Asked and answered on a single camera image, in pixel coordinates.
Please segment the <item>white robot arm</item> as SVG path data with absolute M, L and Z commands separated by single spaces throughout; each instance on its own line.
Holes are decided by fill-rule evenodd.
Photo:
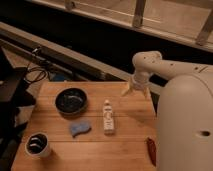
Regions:
M 157 171 L 213 171 L 213 65 L 138 52 L 127 89 L 145 92 L 152 75 L 168 81 L 156 118 Z

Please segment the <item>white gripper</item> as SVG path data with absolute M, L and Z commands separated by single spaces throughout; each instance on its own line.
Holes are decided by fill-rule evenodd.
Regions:
M 139 90 L 139 91 L 145 91 L 145 98 L 149 98 L 150 97 L 150 93 L 149 93 L 149 88 L 148 87 L 148 77 L 144 76 L 144 75 L 138 75 L 138 74 L 134 74 L 131 78 L 132 80 L 132 87 L 135 90 Z M 129 93 L 132 92 L 132 88 L 131 87 L 126 87 L 121 95 L 122 97 L 128 95 Z

